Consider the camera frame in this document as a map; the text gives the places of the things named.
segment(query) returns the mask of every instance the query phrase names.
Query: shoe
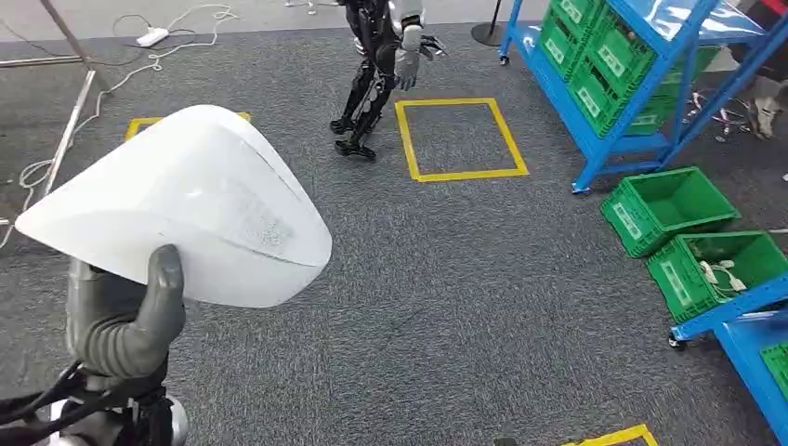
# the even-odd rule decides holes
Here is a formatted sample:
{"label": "shoe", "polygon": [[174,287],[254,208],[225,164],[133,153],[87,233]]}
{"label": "shoe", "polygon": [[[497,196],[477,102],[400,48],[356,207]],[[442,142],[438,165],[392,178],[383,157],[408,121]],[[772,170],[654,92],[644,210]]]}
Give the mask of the shoe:
{"label": "shoe", "polygon": [[359,144],[353,144],[350,141],[337,141],[334,143],[334,149],[342,156],[360,155],[364,158],[374,161],[376,155],[374,151]]}
{"label": "shoe", "polygon": [[344,135],[345,132],[352,130],[356,123],[351,119],[339,118],[329,123],[328,126],[331,127],[331,131],[335,135]]}
{"label": "shoe", "polygon": [[760,139],[774,138],[772,124],[780,110],[780,105],[774,98],[755,98],[750,100],[748,105],[747,117],[750,119],[755,136]]}

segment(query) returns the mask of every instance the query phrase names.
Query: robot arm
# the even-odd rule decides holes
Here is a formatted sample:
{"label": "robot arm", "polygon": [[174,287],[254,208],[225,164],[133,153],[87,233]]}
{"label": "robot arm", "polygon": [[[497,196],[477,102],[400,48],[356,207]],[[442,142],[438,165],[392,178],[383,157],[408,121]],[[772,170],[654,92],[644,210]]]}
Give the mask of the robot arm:
{"label": "robot arm", "polygon": [[405,51],[418,51],[424,31],[424,6],[421,0],[392,0],[388,2],[394,31],[402,39]]}
{"label": "robot arm", "polygon": [[443,44],[436,37],[424,35],[425,11],[421,0],[391,0],[388,10],[394,32],[400,37],[395,74],[397,84],[403,90],[416,85],[419,57],[432,60],[430,49],[443,54]]}

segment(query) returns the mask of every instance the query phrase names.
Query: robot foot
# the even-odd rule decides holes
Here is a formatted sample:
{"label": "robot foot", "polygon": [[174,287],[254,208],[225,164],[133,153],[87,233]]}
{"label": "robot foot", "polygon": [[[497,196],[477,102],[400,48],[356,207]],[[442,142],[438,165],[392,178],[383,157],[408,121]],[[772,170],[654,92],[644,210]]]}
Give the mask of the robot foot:
{"label": "robot foot", "polygon": [[356,123],[354,123],[350,119],[342,119],[339,118],[335,121],[332,121],[328,124],[331,127],[331,131],[334,132],[335,135],[343,135],[345,132],[348,132],[356,127]]}
{"label": "robot foot", "polygon": [[359,144],[352,144],[350,141],[337,141],[334,143],[334,149],[342,156],[360,155],[370,161],[374,161],[375,158],[374,151]]}

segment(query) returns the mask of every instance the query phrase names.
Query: shelf caster wheel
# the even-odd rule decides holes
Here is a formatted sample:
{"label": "shelf caster wheel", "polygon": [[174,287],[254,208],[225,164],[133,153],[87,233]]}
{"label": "shelf caster wheel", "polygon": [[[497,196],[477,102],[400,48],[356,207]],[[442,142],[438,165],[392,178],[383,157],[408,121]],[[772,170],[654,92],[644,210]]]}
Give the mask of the shelf caster wheel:
{"label": "shelf caster wheel", "polygon": [[585,195],[591,191],[591,188],[585,189],[577,189],[577,185],[575,183],[571,184],[571,194],[572,195]]}
{"label": "shelf caster wheel", "polygon": [[667,345],[674,350],[683,351],[687,348],[687,341],[679,341],[671,333],[667,336]]}

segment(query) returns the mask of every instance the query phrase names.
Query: label on crate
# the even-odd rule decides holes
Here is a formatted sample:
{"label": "label on crate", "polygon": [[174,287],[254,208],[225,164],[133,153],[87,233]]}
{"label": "label on crate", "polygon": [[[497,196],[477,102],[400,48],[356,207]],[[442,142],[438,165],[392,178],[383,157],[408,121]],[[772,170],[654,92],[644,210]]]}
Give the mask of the label on crate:
{"label": "label on crate", "polygon": [[591,95],[588,94],[588,90],[586,90],[585,87],[577,90],[577,96],[580,97],[580,100],[588,109],[588,112],[591,113],[591,116],[594,116],[595,118],[599,116],[599,112],[601,112],[602,109],[600,109],[600,107],[594,101],[594,98],[591,98]]}
{"label": "label on crate", "polygon": [[545,47],[547,48],[547,51],[549,51],[550,54],[553,55],[553,59],[555,59],[556,62],[558,62],[558,65],[563,63],[564,53],[561,51],[560,48],[558,48],[556,43],[553,42],[553,39],[547,39],[547,42],[545,42]]}
{"label": "label on crate", "polygon": [[560,5],[561,5],[561,9],[563,9],[564,12],[567,13],[571,21],[579,25],[580,20],[583,19],[583,13],[580,12],[580,10],[574,5],[574,3],[572,3],[571,0],[562,0]]}
{"label": "label on crate", "polygon": [[669,72],[663,79],[662,85],[678,84],[681,82],[681,72]]}
{"label": "label on crate", "polygon": [[632,236],[633,239],[639,240],[640,237],[643,236],[643,233],[640,232],[640,228],[638,228],[635,224],[635,220],[629,216],[629,213],[626,212],[626,209],[624,208],[624,205],[621,204],[621,202],[613,205],[613,212],[615,212],[616,216],[618,216],[621,222],[624,223],[626,231],[629,232],[629,235]]}
{"label": "label on crate", "polygon": [[639,114],[631,125],[654,125],[660,119],[657,113]]}
{"label": "label on crate", "polygon": [[691,304],[692,299],[690,299],[690,294],[687,293],[687,289],[684,288],[684,283],[682,283],[681,279],[678,278],[676,269],[673,268],[673,263],[670,260],[661,262],[660,267],[662,267],[665,277],[667,277],[667,280],[670,282],[670,286],[673,288],[673,292],[676,294],[676,297],[678,297],[678,301],[681,303],[681,306],[686,307],[687,305]]}
{"label": "label on crate", "polygon": [[626,67],[621,63],[620,60],[618,60],[618,58],[615,57],[615,55],[613,55],[613,52],[608,48],[607,45],[603,45],[600,49],[598,49],[597,54],[599,54],[599,56],[605,62],[605,65],[611,69],[616,77],[621,77],[624,74]]}

